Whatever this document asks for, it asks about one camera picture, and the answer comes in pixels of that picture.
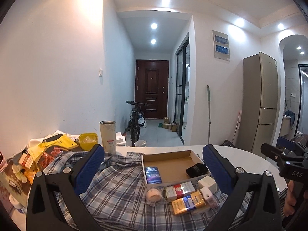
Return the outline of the person's right hand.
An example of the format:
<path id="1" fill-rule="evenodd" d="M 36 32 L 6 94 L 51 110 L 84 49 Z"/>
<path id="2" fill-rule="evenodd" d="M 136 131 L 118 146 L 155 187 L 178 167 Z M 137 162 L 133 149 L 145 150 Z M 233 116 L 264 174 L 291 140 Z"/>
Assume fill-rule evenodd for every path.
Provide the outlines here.
<path id="1" fill-rule="evenodd" d="M 289 181 L 287 196 L 285 198 L 285 203 L 283 208 L 283 213 L 285 217 L 293 215 L 295 212 L 296 198 L 293 194 L 294 186 L 295 186 L 294 181 L 293 180 Z"/>

